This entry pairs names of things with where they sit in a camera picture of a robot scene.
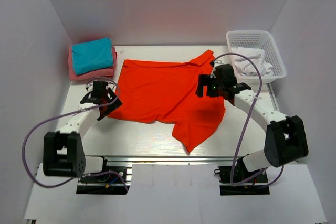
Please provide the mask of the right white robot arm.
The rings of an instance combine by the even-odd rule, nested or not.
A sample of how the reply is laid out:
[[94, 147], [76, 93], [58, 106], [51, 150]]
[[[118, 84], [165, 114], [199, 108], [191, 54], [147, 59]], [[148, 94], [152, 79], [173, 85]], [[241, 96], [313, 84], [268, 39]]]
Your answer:
[[308, 156], [303, 120], [274, 110], [258, 99], [248, 84], [237, 82], [231, 65], [218, 65], [211, 74], [199, 75], [196, 95], [222, 97], [244, 111], [266, 133], [263, 149], [238, 159], [237, 175], [241, 180], [250, 181], [258, 170], [280, 167]]

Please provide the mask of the orange polo shirt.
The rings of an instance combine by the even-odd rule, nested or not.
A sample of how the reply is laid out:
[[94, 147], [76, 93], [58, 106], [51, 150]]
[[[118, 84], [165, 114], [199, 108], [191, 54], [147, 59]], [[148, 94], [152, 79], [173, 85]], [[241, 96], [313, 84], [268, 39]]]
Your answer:
[[108, 116], [139, 123], [173, 124], [172, 136], [191, 152], [221, 124], [224, 100], [199, 98], [198, 76], [212, 71], [213, 51], [188, 62], [125, 60], [118, 80], [122, 105]]

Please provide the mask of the folded pink t-shirt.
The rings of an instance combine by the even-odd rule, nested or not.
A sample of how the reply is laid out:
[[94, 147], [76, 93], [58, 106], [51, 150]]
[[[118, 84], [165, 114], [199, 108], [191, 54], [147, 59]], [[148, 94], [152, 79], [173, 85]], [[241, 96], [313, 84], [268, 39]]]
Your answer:
[[89, 80], [95, 77], [113, 77], [117, 66], [117, 53], [113, 46], [112, 46], [112, 54], [113, 54], [113, 66], [77, 75], [75, 74], [75, 71], [73, 69], [72, 47], [70, 46], [68, 52], [69, 79], [71, 81], [82, 81], [82, 80]]

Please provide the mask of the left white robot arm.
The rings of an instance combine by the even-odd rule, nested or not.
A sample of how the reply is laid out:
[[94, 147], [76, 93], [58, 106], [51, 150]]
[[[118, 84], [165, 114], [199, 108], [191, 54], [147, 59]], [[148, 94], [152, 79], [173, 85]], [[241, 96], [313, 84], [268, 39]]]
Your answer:
[[87, 174], [101, 182], [110, 178], [111, 168], [103, 158], [85, 154], [82, 140], [90, 127], [122, 105], [111, 82], [94, 81], [79, 104], [79, 111], [56, 132], [44, 136], [43, 171], [46, 176], [82, 177]]

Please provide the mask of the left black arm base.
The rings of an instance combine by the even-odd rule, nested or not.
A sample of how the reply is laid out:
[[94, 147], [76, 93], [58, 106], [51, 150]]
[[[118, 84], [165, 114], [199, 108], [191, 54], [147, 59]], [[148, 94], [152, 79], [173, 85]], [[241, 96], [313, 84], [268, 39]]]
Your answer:
[[132, 179], [132, 164], [103, 158], [99, 176], [89, 175], [78, 179], [77, 195], [126, 195]]

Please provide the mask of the folded teal t-shirt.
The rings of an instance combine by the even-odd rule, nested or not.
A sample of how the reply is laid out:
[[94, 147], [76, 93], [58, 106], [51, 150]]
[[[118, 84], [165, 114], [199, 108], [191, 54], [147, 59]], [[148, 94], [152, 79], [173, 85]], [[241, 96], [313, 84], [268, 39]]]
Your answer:
[[114, 65], [112, 40], [109, 38], [74, 44], [71, 52], [72, 66], [76, 75]]

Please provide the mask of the white plastic basket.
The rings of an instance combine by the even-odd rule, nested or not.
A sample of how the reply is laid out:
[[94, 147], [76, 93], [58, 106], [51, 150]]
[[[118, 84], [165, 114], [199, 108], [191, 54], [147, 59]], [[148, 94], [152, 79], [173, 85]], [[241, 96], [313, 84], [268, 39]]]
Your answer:
[[272, 65], [272, 75], [263, 75], [263, 84], [271, 83], [286, 76], [286, 69], [270, 32], [264, 30], [234, 30], [226, 33], [230, 52], [238, 47], [256, 48], [265, 51], [265, 62]]

